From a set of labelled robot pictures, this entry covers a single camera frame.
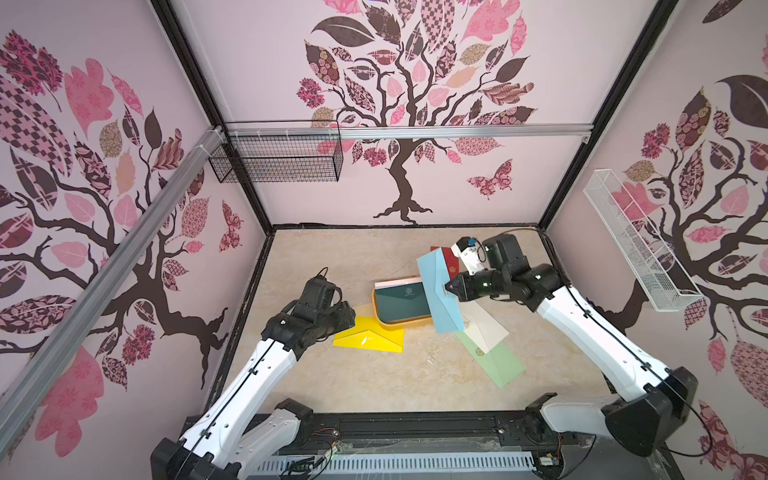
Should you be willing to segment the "light blue envelope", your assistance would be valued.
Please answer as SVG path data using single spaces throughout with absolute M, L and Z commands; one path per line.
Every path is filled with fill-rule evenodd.
M 458 298 L 445 288 L 451 278 L 442 250 L 435 249 L 419 257 L 417 266 L 436 332 L 463 331 L 465 327 Z

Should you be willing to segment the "dark green envelope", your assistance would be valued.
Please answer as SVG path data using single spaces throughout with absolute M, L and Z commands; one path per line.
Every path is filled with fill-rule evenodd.
M 380 321 L 395 324 L 430 316 L 422 283 L 374 290 L 376 312 Z

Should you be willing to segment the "yellow envelope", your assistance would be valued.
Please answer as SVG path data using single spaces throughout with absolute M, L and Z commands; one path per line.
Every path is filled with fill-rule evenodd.
M 375 318 L 357 317 L 353 328 L 337 333 L 334 347 L 358 350 L 402 353 L 405 331 L 385 327 Z

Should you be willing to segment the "pink envelope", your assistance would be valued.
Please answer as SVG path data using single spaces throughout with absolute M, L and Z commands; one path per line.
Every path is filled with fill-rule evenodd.
M 386 289 L 386 288 L 394 288 L 394 287 L 400 287 L 404 285 L 414 285 L 421 283 L 422 279 L 420 276 L 411 276 L 411 277 L 405 277 L 400 279 L 392 279 L 392 280 L 384 280 L 384 281 L 378 281 L 374 283 L 374 289 Z

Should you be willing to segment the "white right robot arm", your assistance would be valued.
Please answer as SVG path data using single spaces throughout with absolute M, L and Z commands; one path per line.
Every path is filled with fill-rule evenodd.
M 647 457 L 694 413 L 698 381 L 691 372 L 667 367 L 630 341 L 556 267 L 531 266 L 513 234 L 483 242 L 462 237 L 451 250 L 465 269 L 445 284 L 448 294 L 462 303 L 490 298 L 527 307 L 571 340 L 615 390 L 587 400 L 546 394 L 529 408 L 533 427 L 611 438 Z

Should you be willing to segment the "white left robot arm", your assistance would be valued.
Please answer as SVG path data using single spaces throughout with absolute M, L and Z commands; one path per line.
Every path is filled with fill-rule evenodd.
M 306 350 L 355 326 L 355 311 L 322 269 L 301 296 L 273 316 L 261 340 L 219 399 L 178 440 L 163 439 L 150 457 L 153 479 L 248 479 L 299 436 L 312 410 L 286 400 L 248 425 Z

